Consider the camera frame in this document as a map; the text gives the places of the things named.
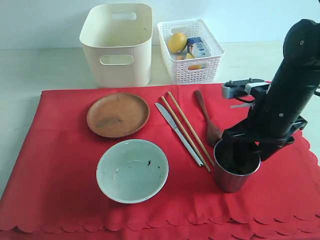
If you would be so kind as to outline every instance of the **cable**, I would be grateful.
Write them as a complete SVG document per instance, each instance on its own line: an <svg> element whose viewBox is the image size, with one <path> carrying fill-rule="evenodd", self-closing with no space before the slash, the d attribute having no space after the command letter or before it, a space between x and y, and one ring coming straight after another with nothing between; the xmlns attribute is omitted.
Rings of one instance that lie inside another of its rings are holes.
<svg viewBox="0 0 320 240"><path fill-rule="evenodd" d="M254 100L249 101L249 100L242 99L242 98L240 98L240 97L238 97L238 96L234 96L234 98L237 99L238 101L243 102L243 103L246 103L246 104L251 104L251 103L254 102Z"/></svg>

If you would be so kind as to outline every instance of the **white wall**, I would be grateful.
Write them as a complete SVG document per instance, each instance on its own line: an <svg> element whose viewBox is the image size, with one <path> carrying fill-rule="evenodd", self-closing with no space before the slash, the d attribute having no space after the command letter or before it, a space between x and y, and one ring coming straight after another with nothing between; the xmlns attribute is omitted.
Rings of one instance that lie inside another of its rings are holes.
<svg viewBox="0 0 320 240"><path fill-rule="evenodd" d="M162 21L203 18L219 42L282 40L300 19L320 21L317 0L0 0L0 50L80 47L89 10L115 2L152 7L155 45Z"/></svg>

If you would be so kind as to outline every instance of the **metal cup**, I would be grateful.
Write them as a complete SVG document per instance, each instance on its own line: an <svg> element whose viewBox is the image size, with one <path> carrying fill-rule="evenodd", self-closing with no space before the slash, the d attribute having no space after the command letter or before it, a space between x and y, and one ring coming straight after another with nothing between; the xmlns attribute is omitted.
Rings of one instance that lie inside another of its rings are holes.
<svg viewBox="0 0 320 240"><path fill-rule="evenodd" d="M246 169L244 174L239 174L227 170L223 167L223 161L226 160L225 154L228 154L226 151L230 151L230 148L227 148L227 145L220 140L213 149L214 156L214 181L217 186L227 193L234 193L238 191L247 181L248 177L255 173L260 167L260 156L257 153L250 155L246 163Z"/></svg>

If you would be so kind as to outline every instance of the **knife handle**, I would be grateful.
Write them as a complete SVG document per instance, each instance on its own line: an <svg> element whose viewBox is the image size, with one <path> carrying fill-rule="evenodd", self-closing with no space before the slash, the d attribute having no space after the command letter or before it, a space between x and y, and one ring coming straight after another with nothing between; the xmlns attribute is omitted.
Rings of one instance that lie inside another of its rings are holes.
<svg viewBox="0 0 320 240"><path fill-rule="evenodd" d="M183 143L185 148L189 151L189 153L191 154L193 159L196 161L196 163L199 165L199 167L202 167L204 164L202 163L202 161L200 160L200 158L196 154L195 150L190 146L190 144L187 142L185 137L182 135L182 133L180 132L179 128L176 127L173 130L178 135L178 137L180 138L181 142Z"/></svg>

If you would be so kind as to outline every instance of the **white bowl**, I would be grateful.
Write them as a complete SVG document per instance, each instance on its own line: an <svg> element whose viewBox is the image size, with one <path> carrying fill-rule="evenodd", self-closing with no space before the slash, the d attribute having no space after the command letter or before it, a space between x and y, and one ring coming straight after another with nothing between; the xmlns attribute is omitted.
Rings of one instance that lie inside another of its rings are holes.
<svg viewBox="0 0 320 240"><path fill-rule="evenodd" d="M117 143L101 157L96 180L110 199L124 204L143 202L164 186L169 165L154 143L130 139Z"/></svg>

